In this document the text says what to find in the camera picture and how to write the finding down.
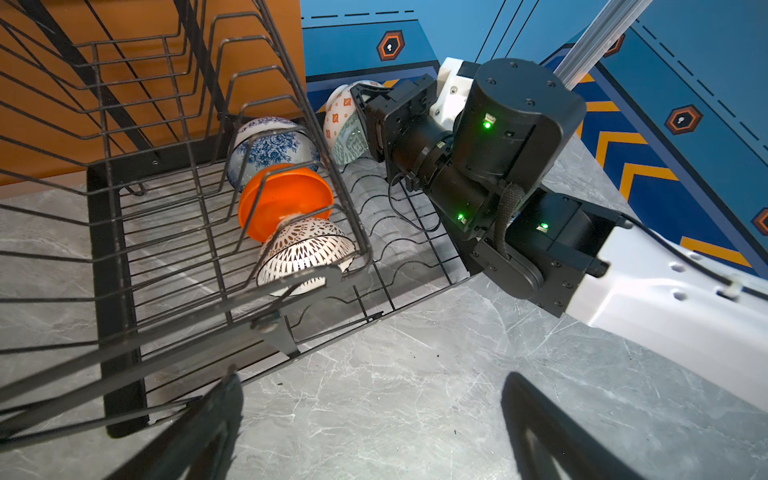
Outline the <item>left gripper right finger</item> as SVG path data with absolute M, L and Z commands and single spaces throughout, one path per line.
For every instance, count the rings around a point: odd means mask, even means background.
M 518 372 L 502 389 L 501 409 L 523 479 L 639 479 Z

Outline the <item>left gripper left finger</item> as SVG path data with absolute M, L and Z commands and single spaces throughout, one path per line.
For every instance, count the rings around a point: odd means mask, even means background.
M 111 479 L 224 479 L 242 421 L 244 396 L 237 373 L 229 371 L 204 397 Z

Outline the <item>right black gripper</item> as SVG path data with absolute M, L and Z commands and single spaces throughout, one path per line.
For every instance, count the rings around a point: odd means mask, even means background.
M 387 178 L 429 178 L 436 159 L 450 150 L 453 140 L 453 133 L 429 115 L 438 97 L 437 80 L 424 75 L 392 87 L 357 82 L 350 86 L 350 95 L 369 152 L 385 165 Z

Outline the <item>green patterned bowl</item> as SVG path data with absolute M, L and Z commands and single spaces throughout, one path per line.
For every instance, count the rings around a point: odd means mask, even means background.
M 357 84 L 382 87 L 382 84 L 371 80 L 341 85 L 332 92 L 325 104 L 323 131 L 331 159 L 339 166 L 371 157 L 351 94 L 351 88 Z

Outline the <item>blue floral bowl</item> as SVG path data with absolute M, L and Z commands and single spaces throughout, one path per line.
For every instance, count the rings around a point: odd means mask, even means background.
M 297 124 L 281 117 L 256 118 L 237 131 L 228 160 L 226 178 L 241 193 L 261 170 L 278 164 L 310 162 L 317 171 L 320 153 L 307 135 L 291 128 Z

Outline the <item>plain orange bowl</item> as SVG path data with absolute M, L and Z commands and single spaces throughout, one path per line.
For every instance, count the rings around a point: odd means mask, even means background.
M 307 167 L 278 164 L 260 170 L 245 186 L 238 205 L 240 227 L 264 243 L 288 217 L 330 207 L 331 186 Z

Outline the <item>white brown striped bowl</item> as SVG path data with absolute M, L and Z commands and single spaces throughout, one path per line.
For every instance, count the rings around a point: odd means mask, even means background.
M 268 247 L 256 281 L 266 285 L 300 271 L 334 264 L 346 271 L 354 260 L 354 242 L 333 222 L 293 215 L 264 241 Z

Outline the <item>black wire dish rack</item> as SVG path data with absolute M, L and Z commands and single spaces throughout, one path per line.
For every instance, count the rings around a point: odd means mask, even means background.
M 421 194 L 331 162 L 325 100 L 436 64 L 410 11 L 335 24 L 297 1 L 1 5 L 1 448 L 181 417 L 464 282 Z M 321 214 L 355 244 L 259 286 L 226 178 L 239 128 L 283 117 L 320 153 Z

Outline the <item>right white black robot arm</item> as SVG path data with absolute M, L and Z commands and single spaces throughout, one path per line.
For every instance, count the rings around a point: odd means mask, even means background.
M 767 283 L 542 184 L 587 106 L 530 61 L 448 60 L 351 90 L 393 183 L 424 193 L 462 259 L 510 296 L 767 405 Z

